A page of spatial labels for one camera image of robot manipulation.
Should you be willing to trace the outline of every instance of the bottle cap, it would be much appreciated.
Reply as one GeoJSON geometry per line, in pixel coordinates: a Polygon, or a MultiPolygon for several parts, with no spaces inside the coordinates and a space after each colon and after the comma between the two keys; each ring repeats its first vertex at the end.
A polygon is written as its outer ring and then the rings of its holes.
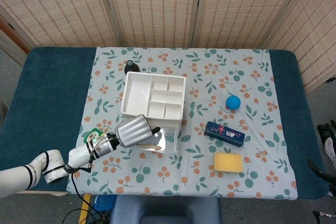
{"type": "Polygon", "coordinates": [[[126,62],[126,64],[127,64],[127,66],[132,66],[133,65],[133,60],[128,60],[127,62],[126,62]]]}

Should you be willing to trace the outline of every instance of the blue crate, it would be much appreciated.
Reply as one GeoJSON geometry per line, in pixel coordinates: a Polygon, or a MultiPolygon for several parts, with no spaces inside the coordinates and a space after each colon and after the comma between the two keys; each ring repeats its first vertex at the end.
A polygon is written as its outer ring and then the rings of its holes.
{"type": "Polygon", "coordinates": [[[116,203],[117,196],[116,195],[97,195],[94,200],[93,207],[98,212],[110,211],[114,208],[114,204],[116,203]]]}

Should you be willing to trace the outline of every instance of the dark blue box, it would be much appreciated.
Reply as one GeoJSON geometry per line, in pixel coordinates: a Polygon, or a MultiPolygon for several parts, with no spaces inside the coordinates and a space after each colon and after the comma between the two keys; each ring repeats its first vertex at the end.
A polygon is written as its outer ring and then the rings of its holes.
{"type": "Polygon", "coordinates": [[[245,134],[213,122],[207,122],[204,135],[222,140],[226,143],[241,147],[244,144],[245,134]]]}

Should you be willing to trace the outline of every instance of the woven bamboo panel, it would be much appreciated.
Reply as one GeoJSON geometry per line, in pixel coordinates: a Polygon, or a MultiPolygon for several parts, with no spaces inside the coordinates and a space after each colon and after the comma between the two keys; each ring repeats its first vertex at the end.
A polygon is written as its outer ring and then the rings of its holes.
{"type": "Polygon", "coordinates": [[[194,0],[113,0],[127,46],[188,47],[194,0]]]}
{"type": "Polygon", "coordinates": [[[38,46],[116,46],[102,0],[0,0],[38,46]]]}
{"type": "Polygon", "coordinates": [[[204,0],[196,44],[256,48],[285,0],[204,0]]]}
{"type": "Polygon", "coordinates": [[[295,53],[309,89],[336,73],[336,0],[296,0],[267,48],[295,53]]]}

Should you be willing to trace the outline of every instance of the floral tablecloth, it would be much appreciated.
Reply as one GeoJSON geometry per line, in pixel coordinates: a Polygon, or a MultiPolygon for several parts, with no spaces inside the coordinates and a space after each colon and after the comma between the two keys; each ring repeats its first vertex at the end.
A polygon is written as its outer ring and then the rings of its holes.
{"type": "MultiPolygon", "coordinates": [[[[77,146],[97,127],[113,132],[123,121],[123,68],[185,76],[186,95],[178,153],[123,148],[94,161],[91,174],[75,174],[81,193],[189,195],[296,199],[268,50],[204,48],[97,48],[77,146]],[[229,110],[229,95],[241,99],[229,110]],[[243,147],[204,136],[213,121],[246,134],[243,147]],[[244,171],[213,171],[213,154],[240,153],[244,171]]],[[[74,193],[69,180],[67,191],[74,193]]]]}

